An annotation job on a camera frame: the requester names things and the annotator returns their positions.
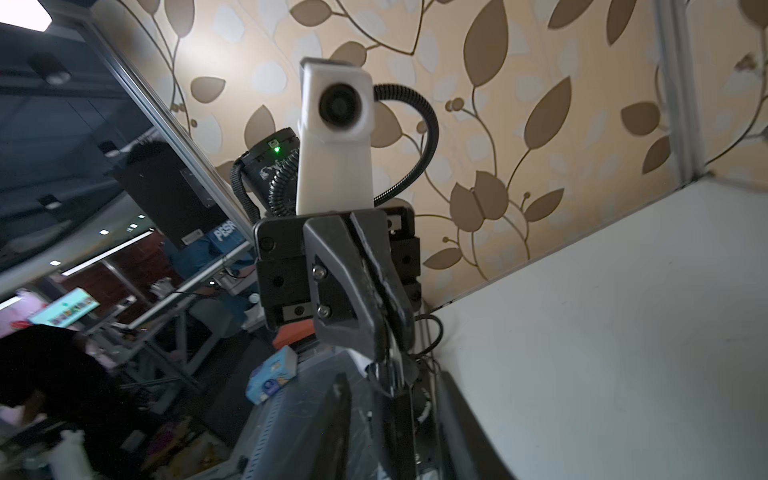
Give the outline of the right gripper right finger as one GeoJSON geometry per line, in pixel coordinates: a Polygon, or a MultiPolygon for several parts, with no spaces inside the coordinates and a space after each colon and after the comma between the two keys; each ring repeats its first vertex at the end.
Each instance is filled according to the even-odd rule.
{"type": "Polygon", "coordinates": [[[446,479],[507,479],[507,468],[474,415],[453,376],[436,376],[440,454],[446,479]]]}

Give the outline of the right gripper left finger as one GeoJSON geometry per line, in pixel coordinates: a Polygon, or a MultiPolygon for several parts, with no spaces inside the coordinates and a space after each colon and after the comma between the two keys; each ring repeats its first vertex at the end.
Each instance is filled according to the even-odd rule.
{"type": "Polygon", "coordinates": [[[351,410],[351,387],[347,375],[339,373],[304,437],[300,479],[346,478],[351,410]]]}

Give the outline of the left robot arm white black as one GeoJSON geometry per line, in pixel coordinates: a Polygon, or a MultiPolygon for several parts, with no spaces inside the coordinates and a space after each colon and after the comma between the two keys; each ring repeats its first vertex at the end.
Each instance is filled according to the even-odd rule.
{"type": "Polygon", "coordinates": [[[413,169],[371,206],[350,203],[361,175],[345,180],[346,171],[334,169],[334,186],[322,190],[333,206],[299,213],[300,143],[290,128],[238,158],[230,184],[254,223],[255,274],[268,328],[313,320],[321,340],[383,363],[413,347],[421,302],[415,214],[390,203],[425,173],[440,127],[430,103],[409,87],[379,84],[373,97],[377,106],[396,101],[414,108],[426,126],[426,144],[413,169]]]}

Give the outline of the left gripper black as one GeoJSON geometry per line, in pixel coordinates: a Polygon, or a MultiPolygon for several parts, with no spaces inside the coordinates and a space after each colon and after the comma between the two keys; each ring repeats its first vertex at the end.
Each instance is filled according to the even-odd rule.
{"type": "Polygon", "coordinates": [[[263,219],[254,239],[270,329],[314,319],[321,341],[371,360],[413,348],[422,286],[412,207],[263,219]]]}

